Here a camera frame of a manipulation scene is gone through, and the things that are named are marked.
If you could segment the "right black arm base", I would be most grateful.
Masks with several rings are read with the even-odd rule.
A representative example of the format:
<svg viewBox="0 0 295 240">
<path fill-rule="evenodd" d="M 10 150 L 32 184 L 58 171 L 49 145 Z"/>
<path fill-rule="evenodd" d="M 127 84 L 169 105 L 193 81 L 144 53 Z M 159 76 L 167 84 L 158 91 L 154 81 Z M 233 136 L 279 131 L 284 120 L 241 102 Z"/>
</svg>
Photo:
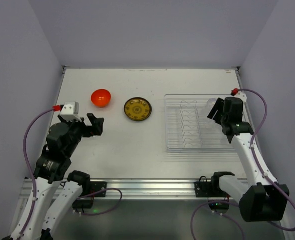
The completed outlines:
<svg viewBox="0 0 295 240">
<path fill-rule="evenodd" d="M 224 198 L 224 200 L 208 201 L 209 208 L 214 211 L 228 210 L 230 208 L 230 195 L 222 191 L 219 187 L 220 178 L 224 176 L 235 176 L 232 172 L 215 172 L 208 180 L 206 176 L 201 176 L 198 181 L 194 183 L 195 196 L 197 198 Z"/>
</svg>

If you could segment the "yellow patterned plate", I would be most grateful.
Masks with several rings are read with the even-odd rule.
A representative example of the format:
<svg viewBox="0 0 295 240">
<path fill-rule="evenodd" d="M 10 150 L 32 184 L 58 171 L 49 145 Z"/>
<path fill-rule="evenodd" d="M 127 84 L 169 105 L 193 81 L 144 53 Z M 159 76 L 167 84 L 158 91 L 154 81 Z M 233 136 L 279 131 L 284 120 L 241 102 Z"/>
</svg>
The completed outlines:
<svg viewBox="0 0 295 240">
<path fill-rule="evenodd" d="M 145 98 L 134 97 L 124 104 L 123 111 L 130 120 L 143 122 L 151 116 L 153 108 Z"/>
</svg>

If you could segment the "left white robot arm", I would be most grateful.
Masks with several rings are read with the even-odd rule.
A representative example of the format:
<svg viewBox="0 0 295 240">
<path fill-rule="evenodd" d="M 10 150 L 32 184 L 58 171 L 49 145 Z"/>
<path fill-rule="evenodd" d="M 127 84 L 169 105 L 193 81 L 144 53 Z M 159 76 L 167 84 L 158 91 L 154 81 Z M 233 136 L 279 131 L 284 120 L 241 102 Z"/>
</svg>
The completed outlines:
<svg viewBox="0 0 295 240">
<path fill-rule="evenodd" d="M 65 214 L 81 194 L 89 194 L 90 176 L 73 171 L 56 200 L 53 199 L 72 164 L 71 157 L 83 138 L 101 136 L 104 118 L 87 114 L 84 118 L 68 121 L 60 114 L 60 122 L 52 125 L 46 145 L 36 162 L 32 190 L 21 219 L 8 240 L 51 240 Z"/>
</svg>

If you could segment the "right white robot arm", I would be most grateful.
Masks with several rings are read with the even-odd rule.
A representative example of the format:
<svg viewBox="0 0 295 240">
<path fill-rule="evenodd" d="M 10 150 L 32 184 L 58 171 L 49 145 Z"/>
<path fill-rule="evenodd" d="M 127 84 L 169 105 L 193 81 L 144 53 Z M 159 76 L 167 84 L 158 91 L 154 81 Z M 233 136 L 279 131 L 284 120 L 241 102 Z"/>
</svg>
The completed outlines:
<svg viewBox="0 0 295 240">
<path fill-rule="evenodd" d="M 208 118 L 222 127 L 223 134 L 236 151 L 243 166 L 247 183 L 231 172 L 215 172 L 211 185 L 225 192 L 239 205 L 246 222 L 274 222 L 283 219 L 290 191 L 279 184 L 253 140 L 254 131 L 243 121 L 244 102 L 236 97 L 218 98 Z"/>
</svg>

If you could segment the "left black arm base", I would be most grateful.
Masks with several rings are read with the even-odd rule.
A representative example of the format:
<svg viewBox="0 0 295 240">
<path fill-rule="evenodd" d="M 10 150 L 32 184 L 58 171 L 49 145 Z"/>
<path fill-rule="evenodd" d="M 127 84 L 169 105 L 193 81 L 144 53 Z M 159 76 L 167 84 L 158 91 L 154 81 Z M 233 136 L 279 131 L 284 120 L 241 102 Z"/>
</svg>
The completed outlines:
<svg viewBox="0 0 295 240">
<path fill-rule="evenodd" d="M 98 193 L 107 188 L 108 183 L 106 181 L 91 181 L 85 185 L 85 190 L 82 192 L 80 197 L 84 197 L 90 194 Z M 95 196 L 85 197 L 77 199 L 73 204 L 72 208 L 77 212 L 85 212 L 85 210 L 91 209 L 94 206 L 95 198 L 105 198 L 106 192 L 100 192 Z"/>
</svg>

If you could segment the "orange plastic bowl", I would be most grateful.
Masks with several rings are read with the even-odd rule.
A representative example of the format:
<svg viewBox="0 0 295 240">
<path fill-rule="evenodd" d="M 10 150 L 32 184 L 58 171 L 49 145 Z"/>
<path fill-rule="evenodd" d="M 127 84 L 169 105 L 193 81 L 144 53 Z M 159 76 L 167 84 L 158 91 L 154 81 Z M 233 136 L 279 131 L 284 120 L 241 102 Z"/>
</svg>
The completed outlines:
<svg viewBox="0 0 295 240">
<path fill-rule="evenodd" d="M 106 89 L 95 90 L 90 97 L 91 102 L 98 108 L 107 107 L 110 104 L 111 99 L 112 95 Z"/>
</svg>

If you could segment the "clear glass cup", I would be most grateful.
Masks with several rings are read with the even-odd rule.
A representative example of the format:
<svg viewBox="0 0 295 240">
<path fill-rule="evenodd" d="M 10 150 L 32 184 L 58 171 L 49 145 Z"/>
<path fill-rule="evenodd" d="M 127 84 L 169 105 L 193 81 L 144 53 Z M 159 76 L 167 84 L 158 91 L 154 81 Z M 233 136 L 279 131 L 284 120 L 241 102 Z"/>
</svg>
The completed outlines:
<svg viewBox="0 0 295 240">
<path fill-rule="evenodd" d="M 215 121 L 213 119 L 210 119 L 208 118 L 208 115 L 210 114 L 211 110 L 213 109 L 213 107 L 215 106 L 217 102 L 217 99 L 216 98 L 210 98 L 206 105 L 204 106 L 203 108 L 203 112 L 202 112 L 202 115 L 204 116 L 204 121 L 211 125 L 211 126 L 216 126 L 217 124 L 215 123 Z"/>
</svg>

